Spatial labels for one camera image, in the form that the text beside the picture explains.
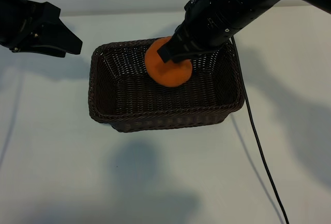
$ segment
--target orange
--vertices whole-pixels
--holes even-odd
[[[166,87],[178,87],[186,83],[192,75],[192,63],[184,60],[174,63],[172,60],[164,63],[157,50],[167,43],[171,37],[156,40],[145,54],[145,66],[149,76],[157,83]]]

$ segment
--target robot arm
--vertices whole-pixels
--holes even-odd
[[[191,0],[184,22],[158,50],[164,62],[178,63],[211,53],[280,0]],[[331,0],[304,0],[331,13]]]
[[[0,0],[0,45],[12,52],[34,52],[64,57],[80,54],[82,41],[59,19],[50,3]]]

